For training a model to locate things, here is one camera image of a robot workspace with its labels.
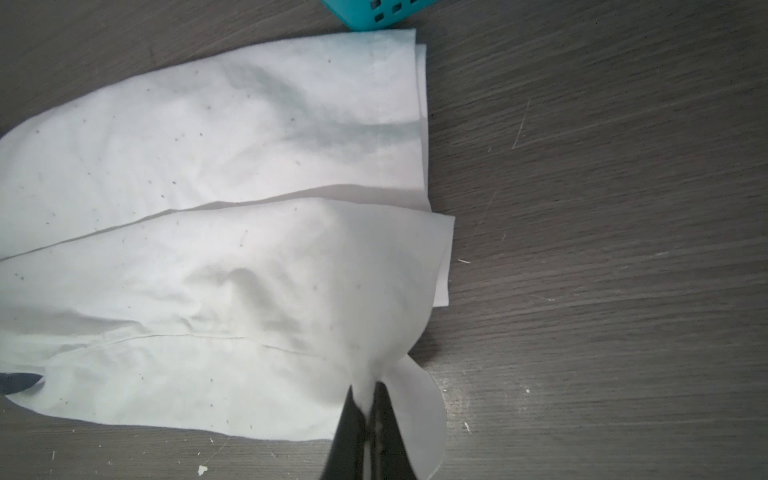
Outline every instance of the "folded fabric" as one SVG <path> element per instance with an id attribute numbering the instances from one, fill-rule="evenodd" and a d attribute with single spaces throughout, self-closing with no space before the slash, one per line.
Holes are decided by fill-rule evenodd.
<path id="1" fill-rule="evenodd" d="M 0 139 L 0 372 L 44 376 L 9 398 L 108 424 L 327 439 L 349 385 L 364 404 L 383 379 L 428 478 L 445 409 L 407 352 L 448 302 L 453 220 L 429 213 L 414 39 L 243 48 Z"/>

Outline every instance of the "teal basket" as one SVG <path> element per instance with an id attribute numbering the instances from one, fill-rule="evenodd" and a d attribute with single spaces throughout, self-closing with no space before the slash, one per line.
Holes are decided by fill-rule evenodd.
<path id="1" fill-rule="evenodd" d="M 387 28 L 437 0 L 323 0 L 331 12 L 356 31 Z"/>

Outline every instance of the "gray wood surface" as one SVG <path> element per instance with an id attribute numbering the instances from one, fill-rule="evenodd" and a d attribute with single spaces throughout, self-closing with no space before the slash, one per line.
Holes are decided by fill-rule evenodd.
<path id="1" fill-rule="evenodd" d="M 429 46 L 430 197 L 457 217 L 413 351 L 449 414 L 435 478 L 768 478 L 766 11 L 442 0 L 398 25 Z M 0 129 L 333 31 L 318 0 L 4 0 Z M 0 402 L 3 479 L 197 478 L 216 452 L 204 478 L 311 479 L 329 447 Z"/>

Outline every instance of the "wood grain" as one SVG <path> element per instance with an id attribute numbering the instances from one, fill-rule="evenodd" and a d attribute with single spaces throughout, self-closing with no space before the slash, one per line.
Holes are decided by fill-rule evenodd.
<path id="1" fill-rule="evenodd" d="M 0 11 L 3 131 L 134 74 L 343 31 L 314 0 Z M 457 217 L 452 305 L 413 350 L 449 412 L 435 478 L 768 478 L 766 12 L 443 0 L 403 22 L 429 47 L 430 196 Z M 226 440 L 2 409 L 3 478 L 196 478 Z M 316 478 L 327 449 L 233 438 L 205 475 Z"/>

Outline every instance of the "seam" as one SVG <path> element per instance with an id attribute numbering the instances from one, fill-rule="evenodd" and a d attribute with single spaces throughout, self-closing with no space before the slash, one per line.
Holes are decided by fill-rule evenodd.
<path id="1" fill-rule="evenodd" d="M 75 354 L 75 353 L 82 353 L 82 352 L 84 352 L 86 350 L 90 350 L 90 349 L 99 349 L 99 348 L 103 348 L 103 347 L 107 347 L 107 346 L 117 345 L 118 343 L 130 342 L 131 340 L 149 339 L 149 338 L 157 338 L 157 337 L 162 337 L 162 338 L 191 337 L 191 338 L 196 338 L 196 339 L 212 339 L 212 340 L 245 340 L 246 342 L 255 343 L 258 346 L 261 346 L 261 347 L 266 348 L 266 349 L 278 350 L 280 352 L 290 353 L 292 355 L 310 356 L 310 357 L 313 357 L 313 358 L 320 358 L 319 355 L 316 355 L 314 353 L 297 352 L 297 351 L 294 351 L 294 350 L 284 349 L 284 348 L 279 347 L 279 346 L 268 345 L 266 343 L 257 342 L 256 340 L 249 339 L 248 337 L 245 337 L 245 336 L 196 335 L 196 334 L 193 334 L 193 333 L 154 333 L 154 334 L 150 334 L 150 335 L 132 336 L 132 337 L 126 338 L 126 339 L 119 339 L 119 340 L 114 340 L 112 342 L 99 343 L 97 345 L 89 345 L 89 346 L 85 346 L 85 347 L 81 347 L 81 348 L 77 348 L 77 349 L 67 350 L 66 352 L 56 353 L 56 354 L 52 355 L 50 358 L 48 358 L 47 362 L 50 362 L 51 360 L 56 359 L 56 358 L 61 357 L 61 356 L 67 356 L 67 355 L 71 355 L 71 354 Z"/>

